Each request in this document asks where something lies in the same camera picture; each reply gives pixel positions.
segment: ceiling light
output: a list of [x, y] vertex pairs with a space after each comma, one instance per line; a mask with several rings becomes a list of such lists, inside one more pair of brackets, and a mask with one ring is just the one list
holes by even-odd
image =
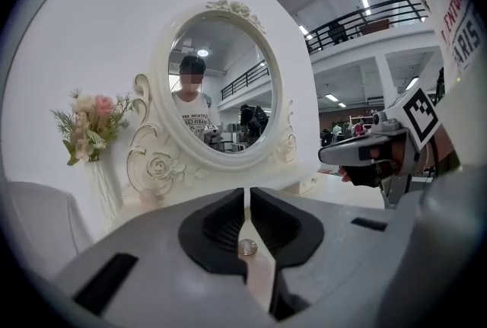
[[328, 98], [329, 100], [332, 100], [333, 102], [338, 102], [338, 99], [331, 94], [327, 94], [325, 95], [325, 97]]
[[408, 87], [406, 88], [406, 91], [408, 91], [414, 84], [418, 81], [418, 77], [415, 76], [413, 79], [411, 79], [410, 83], [408, 84]]
[[[368, 0], [362, 0], [362, 3], [364, 4], [364, 8], [369, 7]], [[370, 10], [365, 11], [365, 15], [371, 15], [371, 11]]]
[[311, 40], [313, 38], [303, 25], [299, 25], [299, 28], [301, 29], [301, 32], [303, 32], [303, 35], [305, 35], [308, 40]]

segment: white vanity mirror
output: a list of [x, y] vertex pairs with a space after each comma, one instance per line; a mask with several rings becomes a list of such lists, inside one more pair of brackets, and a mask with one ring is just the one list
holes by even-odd
[[[275, 106], [273, 70], [235, 24], [201, 18], [185, 26], [173, 43], [168, 74], [178, 116], [209, 148], [236, 154], [265, 136]], [[266, 81], [269, 90], [247, 95]]]

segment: balcony railing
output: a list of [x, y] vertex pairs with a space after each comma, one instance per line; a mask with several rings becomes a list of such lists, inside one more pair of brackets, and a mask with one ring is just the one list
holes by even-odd
[[[344, 43], [354, 37], [389, 29], [394, 25], [411, 24], [426, 18], [426, 10], [420, 0], [390, 0], [362, 8], [321, 25], [304, 36], [311, 54], [324, 48]], [[248, 87], [257, 79], [269, 75], [266, 61], [258, 62], [221, 90], [221, 100]]]
[[232, 81], [227, 87], [223, 88], [221, 90], [221, 100], [234, 95], [237, 91], [248, 87], [249, 84], [252, 84], [257, 79], [267, 75], [269, 75], [269, 67], [266, 64], [266, 61], [262, 60], [243, 75]]

